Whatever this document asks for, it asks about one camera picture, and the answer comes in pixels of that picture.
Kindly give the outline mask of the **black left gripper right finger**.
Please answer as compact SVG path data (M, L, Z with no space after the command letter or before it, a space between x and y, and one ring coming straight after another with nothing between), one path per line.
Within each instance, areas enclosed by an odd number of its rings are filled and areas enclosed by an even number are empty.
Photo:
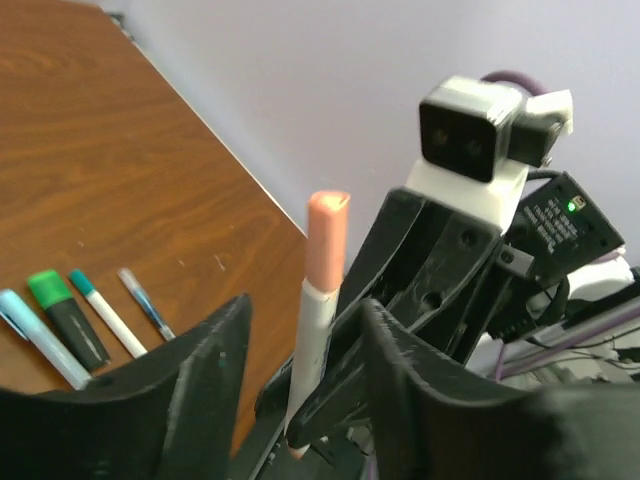
M638 479L638 385L517 390L468 371L375 300L359 317L380 478Z

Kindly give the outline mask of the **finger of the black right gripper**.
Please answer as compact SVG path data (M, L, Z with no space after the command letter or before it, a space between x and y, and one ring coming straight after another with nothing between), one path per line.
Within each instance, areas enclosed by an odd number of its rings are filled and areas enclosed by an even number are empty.
M236 479L358 479L365 454L344 433L324 436L294 459L283 437L291 361L265 385L255 404L256 423L234 458Z
M290 449L304 450L324 436L370 423L361 344L361 327L354 319L339 326L328 372L287 425Z

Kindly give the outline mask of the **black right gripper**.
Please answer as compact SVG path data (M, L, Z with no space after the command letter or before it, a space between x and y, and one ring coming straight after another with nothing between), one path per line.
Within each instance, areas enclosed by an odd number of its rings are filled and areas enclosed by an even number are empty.
M382 304L409 332L466 364L515 278L533 259L499 229L399 187L389 191L340 293L329 362L355 356L361 300Z

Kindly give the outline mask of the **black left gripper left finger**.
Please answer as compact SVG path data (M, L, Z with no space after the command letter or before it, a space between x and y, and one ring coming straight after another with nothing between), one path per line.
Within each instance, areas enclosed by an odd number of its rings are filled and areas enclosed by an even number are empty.
M2 478L226 478L250 323L241 294L82 390L2 389Z

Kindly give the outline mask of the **white orange marker pen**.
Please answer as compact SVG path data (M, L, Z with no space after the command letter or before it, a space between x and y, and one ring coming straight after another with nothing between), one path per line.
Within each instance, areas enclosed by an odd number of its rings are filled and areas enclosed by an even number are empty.
M307 278L302 282L285 435L289 434L293 417L324 375L338 297L338 289L323 292Z

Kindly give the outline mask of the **white teal marker pen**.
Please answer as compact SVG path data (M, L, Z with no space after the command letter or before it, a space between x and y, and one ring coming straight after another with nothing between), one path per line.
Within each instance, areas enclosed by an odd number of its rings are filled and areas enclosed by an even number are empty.
M147 349L99 293L84 272L75 269L69 274L69 279L133 358L142 357L147 353Z

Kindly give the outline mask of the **blue ballpoint pen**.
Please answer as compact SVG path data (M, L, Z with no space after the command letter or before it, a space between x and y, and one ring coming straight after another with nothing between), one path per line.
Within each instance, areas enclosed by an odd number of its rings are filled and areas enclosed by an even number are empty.
M133 273L127 268L122 268L118 271L118 277L163 339L165 341L171 341L174 339L175 334L162 318L152 303L150 296L144 290Z

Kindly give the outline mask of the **black green highlighter pen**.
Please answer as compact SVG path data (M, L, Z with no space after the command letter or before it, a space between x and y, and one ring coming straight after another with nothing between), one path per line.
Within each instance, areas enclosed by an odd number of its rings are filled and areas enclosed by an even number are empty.
M75 358L89 372L106 366L111 360L109 353L58 272L41 271L26 282Z

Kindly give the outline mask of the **light blue highlighter pen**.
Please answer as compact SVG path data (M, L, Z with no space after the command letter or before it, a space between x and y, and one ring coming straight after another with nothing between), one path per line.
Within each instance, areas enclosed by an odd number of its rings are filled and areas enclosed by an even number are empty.
M66 346L11 289L1 291L1 318L31 342L75 390L86 387L92 376Z

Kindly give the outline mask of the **orange pen cap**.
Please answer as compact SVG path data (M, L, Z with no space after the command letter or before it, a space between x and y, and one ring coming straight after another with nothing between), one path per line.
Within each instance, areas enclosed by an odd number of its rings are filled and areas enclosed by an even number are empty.
M307 204L305 275L320 292L333 292L343 280L350 195L318 191Z

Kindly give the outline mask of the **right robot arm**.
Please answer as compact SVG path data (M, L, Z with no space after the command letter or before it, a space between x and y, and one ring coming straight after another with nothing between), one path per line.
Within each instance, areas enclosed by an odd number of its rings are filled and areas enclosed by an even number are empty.
M508 233L390 191L340 293L326 376L295 417L293 459L269 438L255 479L355 479L347 439L372 431L382 479L635 479L636 383L522 391L466 367L483 334L559 321L568 276L622 243L576 182L520 200Z

